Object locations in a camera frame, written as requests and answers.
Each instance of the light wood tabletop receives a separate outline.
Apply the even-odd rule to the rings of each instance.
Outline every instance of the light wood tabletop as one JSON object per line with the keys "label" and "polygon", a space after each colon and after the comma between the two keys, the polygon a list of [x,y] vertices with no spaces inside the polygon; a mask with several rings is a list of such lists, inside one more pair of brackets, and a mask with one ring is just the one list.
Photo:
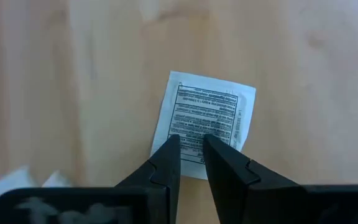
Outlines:
{"label": "light wood tabletop", "polygon": [[[358,183],[358,1],[0,0],[0,176],[114,186],[149,156],[170,70],[257,89],[243,153]],[[218,223],[181,178],[178,223]]]}

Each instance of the wooden surface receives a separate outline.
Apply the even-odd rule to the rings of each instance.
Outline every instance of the wooden surface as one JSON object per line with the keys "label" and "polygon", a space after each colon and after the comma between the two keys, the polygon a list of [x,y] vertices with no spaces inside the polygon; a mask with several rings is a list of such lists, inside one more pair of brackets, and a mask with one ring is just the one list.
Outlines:
{"label": "wooden surface", "polygon": [[[358,2],[0,0],[0,176],[113,186],[149,156],[170,70],[256,87],[243,153],[358,183]],[[178,223],[217,223],[182,177]]]}

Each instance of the wipe packet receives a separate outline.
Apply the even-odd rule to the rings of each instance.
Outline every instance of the wipe packet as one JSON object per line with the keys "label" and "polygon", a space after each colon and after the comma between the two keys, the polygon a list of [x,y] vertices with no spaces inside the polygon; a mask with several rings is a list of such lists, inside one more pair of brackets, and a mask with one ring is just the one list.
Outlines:
{"label": "wipe packet", "polygon": [[152,153],[180,135],[181,174],[207,179],[203,136],[213,134],[241,151],[248,135],[256,89],[239,83],[171,72]]}

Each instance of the wooden table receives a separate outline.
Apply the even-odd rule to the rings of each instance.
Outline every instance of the wooden table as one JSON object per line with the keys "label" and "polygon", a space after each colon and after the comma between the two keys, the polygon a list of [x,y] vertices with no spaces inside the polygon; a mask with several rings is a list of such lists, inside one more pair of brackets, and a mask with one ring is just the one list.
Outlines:
{"label": "wooden table", "polygon": [[[117,184],[148,158],[179,70],[256,87],[249,157],[358,183],[358,1],[140,3],[0,0],[0,176]],[[181,179],[178,223],[218,223],[207,181]]]}

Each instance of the white paper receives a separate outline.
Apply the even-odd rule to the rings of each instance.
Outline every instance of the white paper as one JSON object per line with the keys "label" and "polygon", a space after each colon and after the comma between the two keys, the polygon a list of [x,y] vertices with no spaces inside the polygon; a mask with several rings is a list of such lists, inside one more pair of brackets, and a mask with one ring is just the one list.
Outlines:
{"label": "white paper", "polygon": [[181,174],[206,180],[204,134],[213,134],[241,151],[248,135],[255,93],[251,86],[171,72],[151,155],[172,134],[179,134]]}
{"label": "white paper", "polygon": [[[29,166],[21,167],[0,178],[0,196],[10,190],[39,187],[29,172]],[[70,181],[60,171],[55,171],[42,187],[71,187]]]}
{"label": "white paper", "polygon": [[59,171],[53,174],[45,181],[42,187],[71,187],[70,181]]}
{"label": "white paper", "polygon": [[14,189],[37,187],[30,175],[29,167],[21,167],[0,179],[0,195]]}

